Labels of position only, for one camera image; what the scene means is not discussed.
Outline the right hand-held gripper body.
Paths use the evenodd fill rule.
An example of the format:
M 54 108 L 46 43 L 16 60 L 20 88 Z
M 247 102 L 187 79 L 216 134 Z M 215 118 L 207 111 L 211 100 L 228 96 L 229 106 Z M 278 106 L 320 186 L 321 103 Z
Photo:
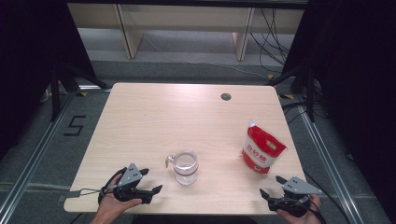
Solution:
M 270 202 L 268 202 L 269 210 L 277 211 L 281 209 L 294 217 L 302 217 L 308 211 L 311 194 L 322 193 L 321 189 L 312 186 L 297 176 L 290 178 L 287 183 L 280 185 L 284 190 L 284 196 L 281 198 L 270 197 Z

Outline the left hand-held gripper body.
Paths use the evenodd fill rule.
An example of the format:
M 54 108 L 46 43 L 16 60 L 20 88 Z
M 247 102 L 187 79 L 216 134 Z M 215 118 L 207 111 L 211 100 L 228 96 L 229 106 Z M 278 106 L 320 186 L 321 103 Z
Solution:
M 121 202 L 127 202 L 132 199 L 141 199 L 142 203 L 149 204 L 152 200 L 151 190 L 141 190 L 137 185 L 143 178 L 137 166 L 132 162 L 128 167 L 123 169 L 122 176 L 117 180 L 116 187 L 113 191 L 114 196 Z

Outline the red and white pouch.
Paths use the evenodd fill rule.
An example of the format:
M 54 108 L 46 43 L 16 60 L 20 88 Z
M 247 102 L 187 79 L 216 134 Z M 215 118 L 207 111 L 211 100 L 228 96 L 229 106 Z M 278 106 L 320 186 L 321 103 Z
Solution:
M 286 148 L 281 141 L 257 126 L 253 120 L 248 122 L 242 157 L 247 167 L 252 171 L 267 174 Z

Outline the clear glass jar with lid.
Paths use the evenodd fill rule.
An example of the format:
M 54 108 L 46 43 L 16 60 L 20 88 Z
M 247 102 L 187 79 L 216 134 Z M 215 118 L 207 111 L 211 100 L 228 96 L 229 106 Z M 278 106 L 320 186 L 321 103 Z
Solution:
M 168 155 L 165 167 L 173 167 L 175 179 L 182 186 L 189 186 L 198 178 L 199 162 L 197 155 L 192 150 L 181 150 L 175 155 Z

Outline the person's right hand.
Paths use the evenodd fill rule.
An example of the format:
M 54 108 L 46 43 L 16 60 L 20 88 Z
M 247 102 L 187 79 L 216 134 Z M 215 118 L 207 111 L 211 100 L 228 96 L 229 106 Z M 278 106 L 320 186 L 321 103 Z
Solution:
M 311 194 L 310 199 L 310 209 L 302 217 L 294 217 L 287 211 L 281 209 L 278 209 L 276 212 L 289 224 L 321 224 L 321 221 L 316 216 L 316 212 L 319 209 L 321 200 L 316 194 Z

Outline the person's left hand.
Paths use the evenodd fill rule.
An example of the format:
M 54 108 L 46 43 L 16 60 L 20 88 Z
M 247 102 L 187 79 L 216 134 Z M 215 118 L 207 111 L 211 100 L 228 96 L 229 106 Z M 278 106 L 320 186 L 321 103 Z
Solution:
M 126 210 L 133 208 L 142 203 L 141 199 L 132 199 L 127 202 L 121 202 L 114 196 L 114 186 L 120 175 L 116 175 L 111 181 L 110 185 L 105 190 L 105 196 L 99 203 L 97 213 L 104 217 L 118 217 Z

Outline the grey tape strip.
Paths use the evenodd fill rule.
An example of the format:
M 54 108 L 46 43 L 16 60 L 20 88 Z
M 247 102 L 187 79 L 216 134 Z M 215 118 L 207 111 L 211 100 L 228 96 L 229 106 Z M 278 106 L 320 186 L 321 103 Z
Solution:
M 80 190 L 68 191 L 65 195 L 58 197 L 58 203 L 64 203 L 68 198 L 78 198 L 80 196 Z

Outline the black metal stand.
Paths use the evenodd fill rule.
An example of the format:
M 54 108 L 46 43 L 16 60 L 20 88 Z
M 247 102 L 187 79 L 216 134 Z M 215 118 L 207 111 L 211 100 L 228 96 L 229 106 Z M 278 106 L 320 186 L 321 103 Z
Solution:
M 267 86 L 275 86 L 286 79 L 294 77 L 290 86 L 292 93 L 306 93 L 305 108 L 311 122 L 314 122 L 314 95 L 315 95 L 315 76 L 308 65 L 298 65 L 287 72 L 283 72 L 280 77 L 276 77 L 267 83 Z
M 98 79 L 95 73 L 87 73 L 83 70 L 68 64 L 56 63 L 52 66 L 50 71 L 50 88 L 51 88 L 51 101 L 52 101 L 52 116 L 51 121 L 55 121 L 61 113 L 61 101 L 59 86 L 63 85 L 67 92 L 76 92 L 80 90 L 76 82 L 76 77 L 82 77 L 92 84 L 98 86 L 100 89 L 109 90 L 111 85 Z

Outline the black curtain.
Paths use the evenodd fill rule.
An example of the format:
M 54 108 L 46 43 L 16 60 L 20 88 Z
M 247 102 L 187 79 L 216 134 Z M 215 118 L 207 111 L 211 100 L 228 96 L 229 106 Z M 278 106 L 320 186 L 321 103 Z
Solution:
M 308 0 L 285 64 L 312 68 L 346 147 L 396 224 L 396 0 Z
M 0 160 L 17 143 L 52 71 L 96 78 L 66 0 L 0 0 Z

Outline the light wooden shelf unit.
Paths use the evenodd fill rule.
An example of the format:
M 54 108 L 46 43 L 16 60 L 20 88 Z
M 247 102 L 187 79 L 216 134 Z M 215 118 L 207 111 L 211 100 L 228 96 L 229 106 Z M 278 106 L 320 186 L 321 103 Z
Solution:
M 250 33 L 294 35 L 301 9 L 254 7 L 184 7 L 70 3 L 78 28 L 118 29 L 126 57 L 136 56 L 148 30 L 225 32 L 233 35 L 238 61 L 243 61 Z

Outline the aluminium floor rail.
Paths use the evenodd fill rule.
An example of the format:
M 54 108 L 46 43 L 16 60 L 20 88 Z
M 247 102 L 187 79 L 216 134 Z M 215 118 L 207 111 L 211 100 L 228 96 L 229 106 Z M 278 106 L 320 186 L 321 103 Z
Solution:
M 15 208 L 17 207 L 24 190 L 27 188 L 35 170 L 39 163 L 42 161 L 49 145 L 54 137 L 60 123 L 64 118 L 64 113 L 67 107 L 74 99 L 73 93 L 67 93 L 61 103 L 59 114 L 49 123 L 46 131 L 41 137 L 38 145 L 35 147 L 32 156 L 28 162 L 24 165 L 22 172 L 17 181 L 12 185 L 12 188 L 5 198 L 4 202 L 0 206 L 0 222 L 7 223 L 9 218 L 12 216 Z
M 307 111 L 303 109 L 301 105 L 297 106 L 299 112 L 301 113 L 302 120 L 308 133 L 315 145 L 318 155 L 324 165 L 324 168 L 332 182 L 332 186 L 338 199 L 343 207 L 346 214 L 346 219 L 350 224 L 364 224 L 363 217 L 353 199 L 347 185 L 344 183 L 336 165 L 325 145 L 321 135 L 319 134 L 318 128 L 314 122 L 310 120 L 307 115 Z

